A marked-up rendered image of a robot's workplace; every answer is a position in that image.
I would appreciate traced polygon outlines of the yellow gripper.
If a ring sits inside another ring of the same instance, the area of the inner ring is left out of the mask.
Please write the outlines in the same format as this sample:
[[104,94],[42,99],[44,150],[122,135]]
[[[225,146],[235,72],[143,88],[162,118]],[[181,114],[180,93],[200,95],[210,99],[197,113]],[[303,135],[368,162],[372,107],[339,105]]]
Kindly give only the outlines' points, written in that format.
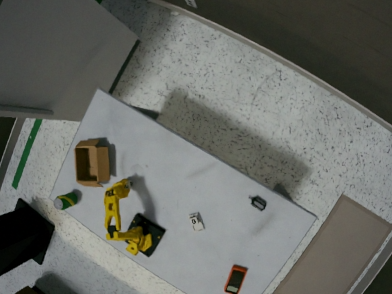
[[[124,181],[124,182],[122,182],[122,181]],[[114,188],[114,186],[121,187],[122,194],[117,195],[117,196],[119,197],[119,199],[123,199],[123,198],[128,197],[128,194],[129,194],[129,192],[130,192],[130,188],[129,188],[129,189],[126,189],[126,188],[125,188],[126,181],[128,181],[128,179],[123,179],[123,180],[121,180],[121,181],[116,182],[116,183],[113,184],[113,188]],[[106,189],[109,190],[109,189],[111,189],[111,188],[112,188],[112,187],[106,188]],[[127,193],[127,191],[128,191],[128,193]]]

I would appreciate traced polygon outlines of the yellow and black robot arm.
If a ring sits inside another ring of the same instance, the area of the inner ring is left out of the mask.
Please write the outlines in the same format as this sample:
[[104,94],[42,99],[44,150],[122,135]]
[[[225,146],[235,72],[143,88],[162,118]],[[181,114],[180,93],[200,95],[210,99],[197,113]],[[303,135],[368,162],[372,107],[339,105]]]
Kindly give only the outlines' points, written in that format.
[[[115,187],[118,189],[114,190],[116,189]],[[127,247],[127,250],[133,254],[136,254],[139,250],[145,252],[147,248],[152,246],[152,234],[149,233],[143,237],[141,226],[138,226],[140,228],[133,227],[132,229],[126,232],[119,232],[122,229],[122,227],[121,227],[121,216],[120,216],[120,208],[119,208],[120,203],[119,203],[119,197],[117,195],[122,194],[122,191],[120,187],[118,186],[115,187],[113,190],[109,189],[106,190],[106,192],[104,193],[105,196],[104,205],[105,205],[105,212],[106,212],[104,225],[106,230],[108,231],[108,233],[106,233],[106,239],[114,240],[114,241],[122,240],[122,241],[130,242],[130,244]],[[115,218],[116,225],[111,226],[112,217]],[[130,233],[130,232],[134,232],[134,233]]]

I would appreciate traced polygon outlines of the green drink can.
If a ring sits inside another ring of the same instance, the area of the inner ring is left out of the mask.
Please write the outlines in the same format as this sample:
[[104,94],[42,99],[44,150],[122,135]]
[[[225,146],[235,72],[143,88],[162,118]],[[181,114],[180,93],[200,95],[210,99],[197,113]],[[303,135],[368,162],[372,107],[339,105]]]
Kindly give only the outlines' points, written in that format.
[[65,210],[67,208],[75,206],[77,202],[78,202],[78,198],[76,194],[70,192],[67,194],[57,196],[53,201],[53,205],[57,210]]

